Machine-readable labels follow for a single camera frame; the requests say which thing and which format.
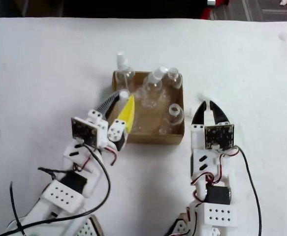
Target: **black wire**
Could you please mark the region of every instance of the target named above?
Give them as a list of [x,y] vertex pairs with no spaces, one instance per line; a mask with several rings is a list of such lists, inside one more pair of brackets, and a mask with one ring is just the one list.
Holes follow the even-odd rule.
[[12,185],[13,185],[13,182],[11,181],[10,182],[10,198],[11,198],[11,205],[12,205],[12,209],[13,209],[13,214],[14,214],[14,217],[15,217],[15,220],[16,220],[16,225],[17,225],[17,228],[19,229],[19,231],[22,232],[23,236],[26,236],[26,234],[25,234],[25,232],[23,230],[22,224],[21,224],[21,222],[19,220],[19,217],[17,216],[17,213],[16,213]]
[[53,170],[53,169],[48,169],[48,168],[44,168],[44,167],[39,167],[38,168],[39,171],[43,171],[46,172],[47,174],[51,175],[51,179],[55,180],[56,179],[56,175],[55,173],[70,173],[70,172],[74,172],[75,170],[67,170],[67,171],[61,171],[61,170]]
[[251,176],[251,172],[250,172],[250,169],[249,169],[249,166],[248,166],[248,162],[247,162],[245,153],[239,146],[236,146],[236,147],[240,150],[240,152],[243,155],[243,158],[244,158],[244,161],[245,161],[246,170],[247,170],[247,173],[248,173],[248,177],[250,178],[250,182],[251,182],[251,185],[252,185],[252,188],[253,188],[253,192],[254,192],[254,195],[255,195],[255,198],[256,198],[256,204],[257,204],[257,209],[258,209],[258,218],[259,218],[258,236],[261,236],[261,228],[262,228],[262,225],[261,225],[261,210],[260,210],[260,204],[259,204],[259,200],[258,200],[258,195],[257,195],[256,189],[255,189],[254,183],[253,183],[253,179],[252,179],[252,176]]
[[191,236],[194,236],[194,234],[196,233],[197,221],[198,221],[198,214],[196,213],[196,220],[195,220],[195,223],[194,223],[194,230],[193,230],[193,234]]
[[[103,169],[104,174],[105,174],[105,176],[107,178],[108,189],[107,189],[107,193],[106,193],[106,196],[103,199],[103,201],[101,201],[101,203],[98,204],[93,209],[88,210],[88,211],[86,211],[84,213],[81,213],[81,214],[78,214],[78,215],[73,215],[73,216],[68,216],[68,217],[63,217],[63,218],[54,218],[54,219],[41,220],[41,221],[33,222],[33,223],[30,223],[30,224],[27,224],[27,225],[23,225],[22,226],[23,229],[27,229],[27,228],[30,228],[30,227],[33,227],[33,226],[37,226],[37,225],[41,225],[41,224],[49,224],[49,223],[65,221],[65,220],[73,220],[73,219],[76,219],[76,218],[79,218],[79,217],[87,216],[87,215],[93,213],[94,211],[98,210],[102,205],[104,205],[104,203],[108,199],[108,196],[110,194],[110,189],[111,189],[111,182],[110,182],[109,174],[108,174],[106,168],[104,167],[103,163],[98,158],[98,156],[96,156],[95,153],[88,146],[86,146],[85,144],[83,144],[83,146],[86,147],[87,150],[89,150],[89,152],[94,157],[94,159],[99,163],[99,165]],[[11,235],[11,234],[20,232],[20,231],[21,231],[20,229],[15,229],[15,230],[11,230],[11,231],[5,232],[5,233],[1,234],[0,236],[7,236],[7,235]]]

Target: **floor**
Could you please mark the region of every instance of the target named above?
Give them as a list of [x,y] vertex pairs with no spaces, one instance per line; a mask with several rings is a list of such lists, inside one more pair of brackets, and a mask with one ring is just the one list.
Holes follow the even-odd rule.
[[[27,8],[21,9],[20,5],[25,2],[27,2]],[[66,0],[15,0],[15,2],[14,0],[0,0],[0,17],[22,15],[27,17],[70,16],[67,14],[68,8],[64,8],[66,5],[64,2]],[[215,8],[210,14],[210,19],[260,22],[287,21],[287,6],[281,6],[280,0],[230,0],[229,5]]]
[[231,0],[229,5],[213,10],[211,20],[287,21],[287,5],[280,0]]

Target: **plastic bottle neck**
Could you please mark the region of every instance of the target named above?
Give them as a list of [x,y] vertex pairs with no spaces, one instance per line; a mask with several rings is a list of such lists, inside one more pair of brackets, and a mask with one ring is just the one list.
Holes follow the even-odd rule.
[[172,105],[169,106],[168,112],[169,112],[169,114],[171,116],[176,117],[181,112],[181,108],[180,108],[180,106],[178,104],[175,103],[175,104],[172,104]]

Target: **bottle cap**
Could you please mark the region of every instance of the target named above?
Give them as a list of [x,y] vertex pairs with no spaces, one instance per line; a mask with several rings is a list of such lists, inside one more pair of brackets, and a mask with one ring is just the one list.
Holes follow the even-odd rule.
[[167,72],[168,69],[165,66],[160,66],[158,69],[149,74],[149,82],[158,83]]
[[118,70],[126,70],[128,68],[128,60],[124,52],[117,53],[117,68]]
[[171,80],[176,80],[178,78],[178,69],[175,68],[175,67],[172,67],[168,70],[168,77],[171,79]]
[[176,104],[176,103],[173,103],[169,106],[168,108],[168,112],[172,115],[172,116],[178,116],[179,113],[181,112],[181,107]]

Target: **red wire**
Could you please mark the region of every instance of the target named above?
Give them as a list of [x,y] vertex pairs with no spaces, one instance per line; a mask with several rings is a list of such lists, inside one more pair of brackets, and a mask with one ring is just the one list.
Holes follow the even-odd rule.
[[198,179],[199,179],[201,176],[203,176],[203,175],[206,175],[206,177],[208,178],[208,179],[207,179],[208,182],[212,182],[212,181],[214,180],[214,175],[213,175],[211,172],[209,172],[209,171],[205,171],[205,172],[201,173],[200,175],[198,175],[198,177],[195,178],[195,179],[191,182],[191,185],[194,185],[194,184],[198,181]]
[[117,161],[117,153],[109,147],[105,147],[105,150],[109,151],[110,153],[114,155],[114,160],[110,163],[110,165],[113,166],[115,162]]
[[193,192],[192,192],[192,195],[195,199],[197,199],[199,202],[203,203],[204,200],[201,200],[199,197],[197,197],[197,189],[195,189]]
[[[219,156],[219,178],[218,178],[216,181],[214,181],[214,175],[213,175],[213,173],[211,173],[211,172],[203,172],[203,173],[201,173],[197,178],[195,178],[195,179],[191,182],[191,185],[196,184],[196,182],[198,181],[198,179],[199,179],[201,176],[203,176],[203,175],[206,175],[206,180],[207,180],[208,183],[211,183],[211,184],[217,184],[217,183],[219,183],[219,182],[221,181],[221,179],[222,179],[222,163],[221,163],[221,158],[222,158],[223,156],[236,156],[236,155],[240,152],[240,149],[239,149],[238,147],[236,147],[236,148],[237,148],[237,151],[236,151],[234,154],[227,154],[227,153],[222,153],[222,154],[220,154],[220,156]],[[199,202],[203,203],[204,200],[201,200],[199,197],[197,197],[197,190],[196,190],[196,189],[193,191],[192,195],[193,195],[193,197],[194,197],[195,199],[197,199]]]
[[234,154],[227,154],[227,153],[222,153],[219,156],[219,178],[216,181],[213,181],[213,184],[219,183],[222,179],[222,163],[221,163],[221,158],[224,156],[236,156],[240,152],[240,149],[237,148],[237,151]]
[[190,214],[190,208],[189,208],[189,206],[186,207],[186,212],[187,212],[188,221],[190,221],[190,220],[191,220],[191,214]]
[[86,166],[86,164],[89,162],[89,160],[90,160],[90,157],[88,157],[88,159],[84,162],[84,164],[82,165],[82,167],[81,167],[81,169],[83,170],[84,169],[84,167]]

